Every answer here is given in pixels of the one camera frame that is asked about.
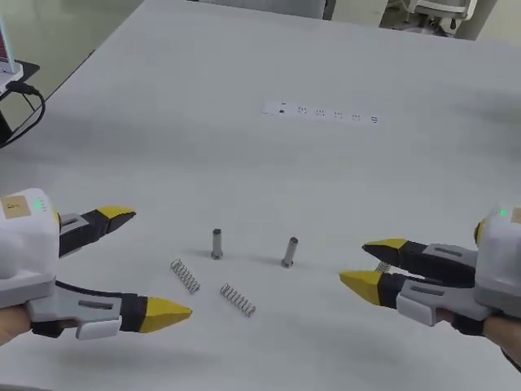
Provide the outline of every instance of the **white table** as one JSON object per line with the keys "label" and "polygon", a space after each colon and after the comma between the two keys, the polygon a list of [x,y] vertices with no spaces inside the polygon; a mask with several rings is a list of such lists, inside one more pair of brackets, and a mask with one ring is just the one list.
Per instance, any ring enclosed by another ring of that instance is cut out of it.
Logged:
{"label": "white table", "polygon": [[[44,188],[64,213],[133,206],[134,221],[62,260],[59,278],[167,297],[194,314],[146,336],[23,336],[0,349],[1,382],[519,389],[486,340],[373,307],[335,274],[375,267],[360,250],[373,239],[472,247],[497,200],[519,202],[519,64],[521,51],[502,46],[145,2],[51,98],[42,124],[0,153],[0,190]],[[271,118],[261,114],[271,99],[384,120]],[[221,261],[208,257],[215,227]],[[292,235],[300,245],[285,270]],[[169,271],[175,257],[201,282],[192,297]],[[219,296],[223,283],[256,304],[251,319]]]}

